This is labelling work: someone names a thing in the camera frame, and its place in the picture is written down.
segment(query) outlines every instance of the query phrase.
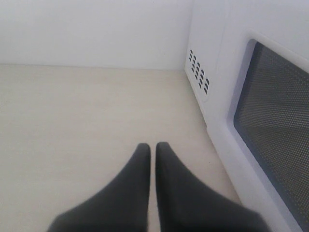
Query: beige floor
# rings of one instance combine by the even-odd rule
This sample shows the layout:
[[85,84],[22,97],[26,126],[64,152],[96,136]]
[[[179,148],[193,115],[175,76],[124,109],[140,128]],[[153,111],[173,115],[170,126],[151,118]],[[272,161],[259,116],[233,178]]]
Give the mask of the beige floor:
[[[159,141],[239,201],[184,72],[1,65],[0,231],[46,231],[106,185],[137,143],[154,154]],[[154,181],[149,231],[158,232]]]

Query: microwave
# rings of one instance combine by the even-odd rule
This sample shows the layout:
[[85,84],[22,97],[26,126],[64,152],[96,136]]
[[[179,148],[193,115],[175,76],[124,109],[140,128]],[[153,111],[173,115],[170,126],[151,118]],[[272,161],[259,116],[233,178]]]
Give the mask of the microwave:
[[185,72],[242,204],[309,231],[309,1],[195,0]]

